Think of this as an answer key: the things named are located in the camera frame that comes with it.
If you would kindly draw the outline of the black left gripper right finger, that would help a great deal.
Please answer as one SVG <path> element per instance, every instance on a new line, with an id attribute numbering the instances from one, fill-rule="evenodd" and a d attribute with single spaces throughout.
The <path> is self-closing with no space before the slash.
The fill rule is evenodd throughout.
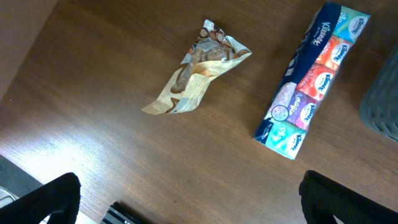
<path id="1" fill-rule="evenodd" d="M 306 171 L 299 186 L 308 224 L 397 223 L 397 212 L 380 205 L 314 170 Z"/>

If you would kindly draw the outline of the Kleenex tissue multipack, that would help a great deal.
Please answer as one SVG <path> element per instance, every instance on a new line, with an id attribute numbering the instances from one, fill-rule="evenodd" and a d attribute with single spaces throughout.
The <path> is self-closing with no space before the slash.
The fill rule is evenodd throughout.
<path id="1" fill-rule="evenodd" d="M 314 15 L 253 138 L 294 160 L 311 120 L 369 14 L 325 3 Z"/>

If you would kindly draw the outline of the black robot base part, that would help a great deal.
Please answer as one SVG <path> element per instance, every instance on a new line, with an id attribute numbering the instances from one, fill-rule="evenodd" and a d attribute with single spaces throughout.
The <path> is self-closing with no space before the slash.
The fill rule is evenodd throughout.
<path id="1" fill-rule="evenodd" d="M 145 222 L 131 215 L 119 202 L 114 202 L 109 206 L 100 224 L 145 224 Z"/>

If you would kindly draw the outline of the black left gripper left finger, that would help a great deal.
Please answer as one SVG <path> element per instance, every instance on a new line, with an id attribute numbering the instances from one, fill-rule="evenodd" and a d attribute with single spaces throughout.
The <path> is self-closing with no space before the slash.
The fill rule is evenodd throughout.
<path id="1" fill-rule="evenodd" d="M 1 224 L 75 224 L 80 206 L 80 181 L 66 173 L 1 208 Z"/>

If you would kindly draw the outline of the small brown paper snack bag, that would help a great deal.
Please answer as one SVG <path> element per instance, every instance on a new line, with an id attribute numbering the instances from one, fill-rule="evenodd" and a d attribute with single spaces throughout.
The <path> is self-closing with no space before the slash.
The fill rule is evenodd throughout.
<path id="1" fill-rule="evenodd" d="M 143 112 L 175 114 L 197 108 L 210 83 L 252 52 L 210 20 L 205 20 L 195 43 L 181 61 L 158 98 Z"/>

